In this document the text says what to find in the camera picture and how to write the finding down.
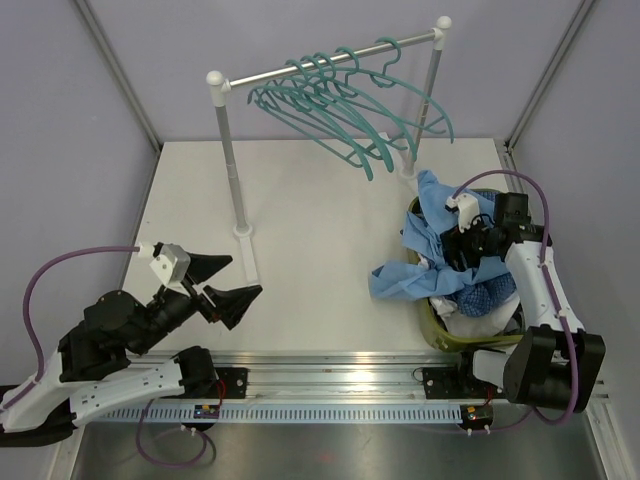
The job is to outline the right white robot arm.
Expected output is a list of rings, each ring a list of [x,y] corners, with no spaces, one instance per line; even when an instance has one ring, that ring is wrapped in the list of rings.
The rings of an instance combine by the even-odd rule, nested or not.
[[[476,396],[488,384],[514,404],[563,415],[583,411],[606,353],[601,336],[586,332],[555,270],[549,233],[532,222],[528,197],[499,193],[491,216],[474,194],[455,193],[445,203],[456,217],[441,235],[446,262],[457,271],[498,258],[513,277],[525,332],[504,351],[484,348],[454,371],[456,389]]]

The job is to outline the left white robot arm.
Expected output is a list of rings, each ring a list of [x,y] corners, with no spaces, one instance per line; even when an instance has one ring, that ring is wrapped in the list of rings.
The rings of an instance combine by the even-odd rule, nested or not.
[[[159,397],[203,398],[220,380],[211,353],[191,346],[159,366],[113,379],[195,315],[235,328],[262,292],[259,284],[218,290],[208,280],[232,262],[229,255],[189,253],[166,243],[105,246],[105,253],[131,253],[148,260],[160,286],[148,303],[113,290],[85,308],[82,320],[46,357],[35,334],[30,307],[37,282],[53,266],[96,253],[96,248],[61,255],[43,265],[23,297],[23,320],[37,356],[37,370],[19,386],[1,390],[1,445],[48,446],[120,407]]]

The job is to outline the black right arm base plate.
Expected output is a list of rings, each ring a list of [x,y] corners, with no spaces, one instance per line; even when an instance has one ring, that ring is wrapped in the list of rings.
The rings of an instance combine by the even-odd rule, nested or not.
[[[502,390],[463,373],[458,367],[422,367],[421,384],[429,400],[503,399]]]

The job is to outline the teal hanger of blue shirt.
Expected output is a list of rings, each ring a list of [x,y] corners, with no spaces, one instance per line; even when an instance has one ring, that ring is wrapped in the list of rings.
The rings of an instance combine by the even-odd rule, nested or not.
[[[455,140],[453,123],[447,112],[433,98],[433,90],[438,74],[441,57],[447,39],[447,31],[443,26],[436,26],[427,33],[403,39],[389,36],[379,37],[374,46],[377,53],[382,51],[394,52],[395,57],[383,64],[378,76],[373,76],[372,82],[381,88],[390,89],[400,86],[418,101],[416,118],[410,122],[413,128],[412,142],[415,148],[421,142],[425,134],[432,136],[448,137],[451,143]],[[431,43],[431,54],[428,62],[426,78],[422,88],[401,81],[399,78],[388,75],[387,70],[402,59],[405,47],[415,46],[421,43]]]

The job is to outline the teal hanger of white shirt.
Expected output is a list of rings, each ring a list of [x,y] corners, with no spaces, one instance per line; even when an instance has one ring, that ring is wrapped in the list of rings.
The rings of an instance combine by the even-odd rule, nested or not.
[[[360,56],[349,47],[341,46],[335,53],[346,56],[351,65],[340,66],[324,52],[289,62],[300,76],[291,82],[291,100],[300,114],[297,122],[349,146],[350,152],[339,155],[346,163],[366,169],[372,160],[378,160],[392,170],[391,151],[397,147],[397,141],[383,138],[372,121],[378,117],[391,120],[402,133],[407,130],[406,123],[370,94],[350,83],[351,78],[361,75],[373,83],[373,76],[378,76],[381,70],[363,70]]]

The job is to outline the dark blue checked shirt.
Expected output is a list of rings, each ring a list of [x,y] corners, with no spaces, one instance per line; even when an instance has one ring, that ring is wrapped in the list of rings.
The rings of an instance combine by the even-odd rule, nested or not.
[[[504,304],[516,292],[516,284],[509,273],[493,279],[465,286],[450,298],[458,311],[468,317],[481,317]]]

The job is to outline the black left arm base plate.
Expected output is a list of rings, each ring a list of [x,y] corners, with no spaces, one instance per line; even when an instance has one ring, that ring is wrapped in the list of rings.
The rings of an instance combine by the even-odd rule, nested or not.
[[[218,382],[208,389],[197,390],[188,398],[202,398],[208,401],[218,400],[219,393],[224,392],[224,400],[241,400],[246,398],[249,370],[243,367],[217,367]]]

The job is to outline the light blue shirt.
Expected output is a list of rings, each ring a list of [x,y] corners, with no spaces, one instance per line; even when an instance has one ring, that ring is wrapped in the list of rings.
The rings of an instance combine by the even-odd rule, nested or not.
[[[457,217],[445,208],[455,189],[442,184],[430,170],[417,176],[421,215],[408,212],[402,245],[426,259],[428,265],[388,261],[373,270],[369,277],[370,294],[378,299],[415,301],[420,298],[446,296],[465,285],[481,282],[470,268],[462,272],[450,267],[443,256],[440,235],[457,225]]]

